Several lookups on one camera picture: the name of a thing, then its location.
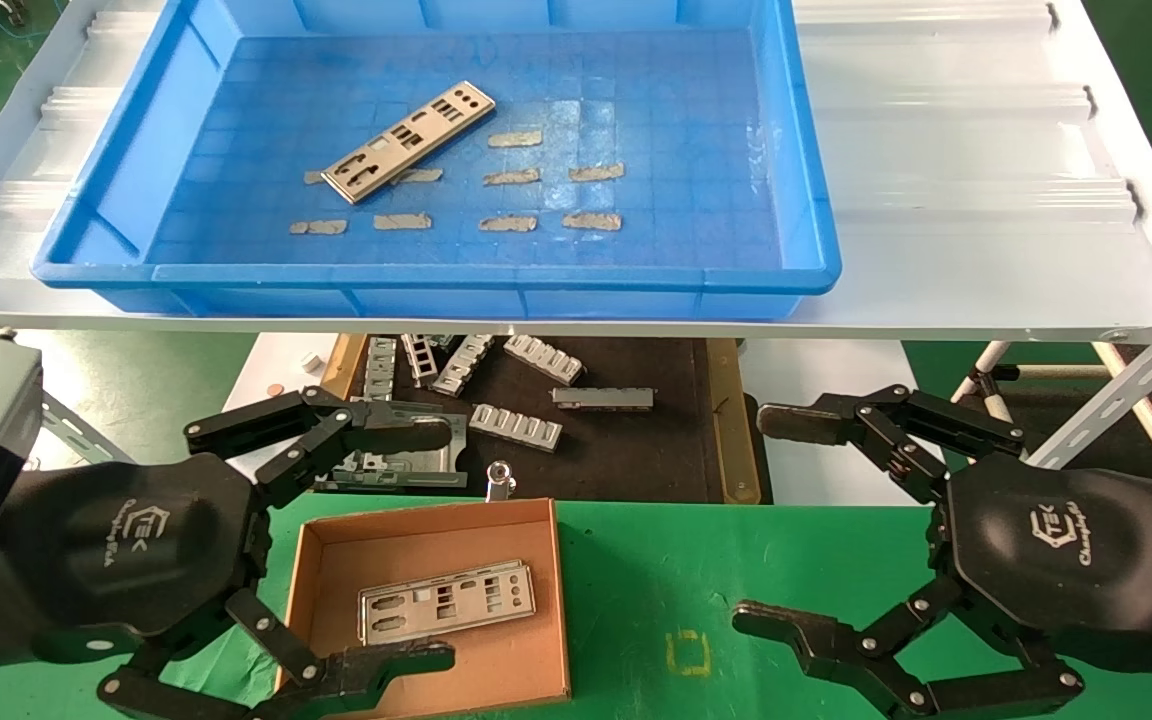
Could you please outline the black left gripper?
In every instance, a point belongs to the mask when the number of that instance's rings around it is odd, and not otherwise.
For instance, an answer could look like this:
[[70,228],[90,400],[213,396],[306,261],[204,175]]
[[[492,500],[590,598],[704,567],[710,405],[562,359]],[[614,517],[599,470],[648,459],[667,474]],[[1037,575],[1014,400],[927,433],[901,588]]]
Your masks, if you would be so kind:
[[[173,464],[29,473],[0,511],[0,551],[41,612],[35,643],[146,642],[103,679],[100,702],[132,719],[324,719],[376,708],[394,679],[452,669],[454,647],[440,641],[314,655],[242,591],[264,571],[266,506],[283,509],[355,452],[439,450],[450,429],[308,386],[192,420],[184,437],[196,456]],[[256,488],[223,461],[285,441]],[[248,707],[161,682],[172,660],[161,643],[209,643],[230,626],[288,674],[275,694]]]

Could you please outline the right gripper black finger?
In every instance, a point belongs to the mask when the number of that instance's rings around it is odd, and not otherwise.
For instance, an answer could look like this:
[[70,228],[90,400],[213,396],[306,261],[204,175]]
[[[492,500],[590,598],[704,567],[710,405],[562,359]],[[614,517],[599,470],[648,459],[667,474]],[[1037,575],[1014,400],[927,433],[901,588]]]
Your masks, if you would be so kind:
[[810,406],[764,404],[756,429],[791,442],[850,445],[918,503],[941,501],[948,478],[945,462],[922,441],[969,458],[1020,457],[1024,437],[1009,420],[905,386],[863,396],[826,393]]
[[732,612],[736,632],[786,644],[809,679],[861,694],[884,719],[1020,719],[1053,714],[1083,694],[1085,683],[1037,635],[1016,635],[1014,670],[923,682],[899,655],[967,600],[963,584],[935,578],[858,630],[838,617],[742,601]]

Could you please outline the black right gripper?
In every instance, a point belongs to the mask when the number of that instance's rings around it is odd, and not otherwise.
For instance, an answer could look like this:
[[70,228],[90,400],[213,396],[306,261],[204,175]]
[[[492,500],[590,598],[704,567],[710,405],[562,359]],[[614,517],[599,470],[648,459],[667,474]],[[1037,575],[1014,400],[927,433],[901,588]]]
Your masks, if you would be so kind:
[[1020,638],[1115,673],[1152,674],[1152,479],[990,455],[952,473],[937,571],[993,650]]

